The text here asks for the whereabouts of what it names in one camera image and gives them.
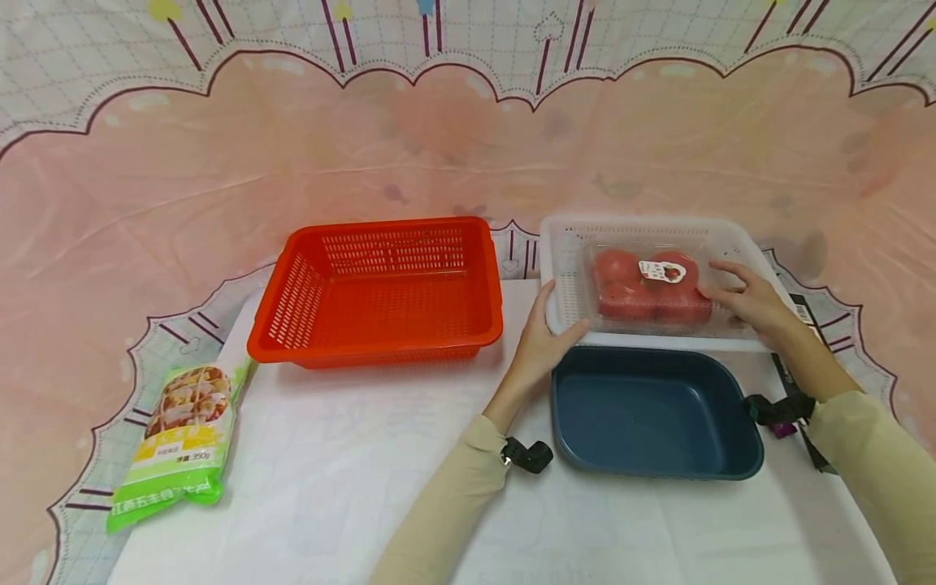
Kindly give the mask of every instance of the person's left hand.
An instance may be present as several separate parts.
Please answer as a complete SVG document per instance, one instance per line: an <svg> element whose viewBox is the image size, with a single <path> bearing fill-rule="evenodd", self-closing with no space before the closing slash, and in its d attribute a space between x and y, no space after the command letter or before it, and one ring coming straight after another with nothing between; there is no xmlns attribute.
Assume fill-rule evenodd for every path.
<svg viewBox="0 0 936 585"><path fill-rule="evenodd" d="M501 382L501 390L521 393L530 390L588 332L588 319L581 319L562 335L553 335L549 331L546 324L546 299L555 286L556 281L550 280L536 295L520 335L517 353Z"/></svg>

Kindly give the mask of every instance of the green food package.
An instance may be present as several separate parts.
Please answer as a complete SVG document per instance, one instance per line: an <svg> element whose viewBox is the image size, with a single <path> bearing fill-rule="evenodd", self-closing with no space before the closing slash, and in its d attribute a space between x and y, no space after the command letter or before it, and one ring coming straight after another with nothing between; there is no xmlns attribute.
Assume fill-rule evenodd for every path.
<svg viewBox="0 0 936 585"><path fill-rule="evenodd" d="M169 372L107 519L116 533L181 500L216 504L237 401L252 361L235 359Z"/></svg>

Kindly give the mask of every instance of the beige sleeve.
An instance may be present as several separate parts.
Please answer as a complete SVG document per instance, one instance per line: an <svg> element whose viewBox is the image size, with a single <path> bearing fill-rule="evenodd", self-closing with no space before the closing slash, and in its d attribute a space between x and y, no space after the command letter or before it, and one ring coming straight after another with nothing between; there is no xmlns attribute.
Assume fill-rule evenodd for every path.
<svg viewBox="0 0 936 585"><path fill-rule="evenodd" d="M371 575L371 585L443 585L481 512L504 487L506 440L478 415L422 489Z"/></svg>
<svg viewBox="0 0 936 585"><path fill-rule="evenodd" d="M936 583L936 461L859 392L817 404L808 434L852 493L898 583Z"/></svg>

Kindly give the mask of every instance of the red tomato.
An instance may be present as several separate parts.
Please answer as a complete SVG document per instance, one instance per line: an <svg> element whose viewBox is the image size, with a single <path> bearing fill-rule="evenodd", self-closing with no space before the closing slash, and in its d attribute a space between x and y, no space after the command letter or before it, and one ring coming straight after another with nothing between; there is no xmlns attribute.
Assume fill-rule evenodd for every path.
<svg viewBox="0 0 936 585"><path fill-rule="evenodd" d="M679 325L705 325L711 317L711 301L695 288L668 285L655 293L656 320Z"/></svg>
<svg viewBox="0 0 936 585"><path fill-rule="evenodd" d="M594 280L598 286L611 283L626 283L637 285L642 278L640 267L637 265L637 256L608 248L594 257Z"/></svg>
<svg viewBox="0 0 936 585"><path fill-rule="evenodd" d="M664 288L679 288L682 290L695 290L699 284L699 267L695 264L695 260L691 259L682 252L676 252L675 250L667 250L666 252L661 252L650 259L650 262L670 262L672 264L679 264L686 269L686 275L682 277L677 283L667 283L662 280L651 280L647 279L646 285L647 288L653 292L657 292Z"/></svg>
<svg viewBox="0 0 936 585"><path fill-rule="evenodd" d="M598 314L614 321L652 321L654 299L643 285L611 283L598 292Z"/></svg>

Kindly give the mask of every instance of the white tablecloth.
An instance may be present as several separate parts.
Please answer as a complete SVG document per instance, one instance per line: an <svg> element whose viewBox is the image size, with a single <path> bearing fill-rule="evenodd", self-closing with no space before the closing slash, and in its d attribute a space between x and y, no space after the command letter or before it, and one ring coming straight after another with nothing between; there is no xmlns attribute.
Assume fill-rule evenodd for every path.
<svg viewBox="0 0 936 585"><path fill-rule="evenodd" d="M363 583L420 487L483 408L517 344L536 281L504 282L503 339L471 362L309 372L260 366L241 402L226 495L138 526L110 585ZM243 347L256 298L226 349ZM745 391L780 398L769 356L718 355ZM764 436L739 482L580 472L552 440L548 394L514 434L557 451L510 472L454 579L459 585L893 583L841 479L800 437Z"/></svg>

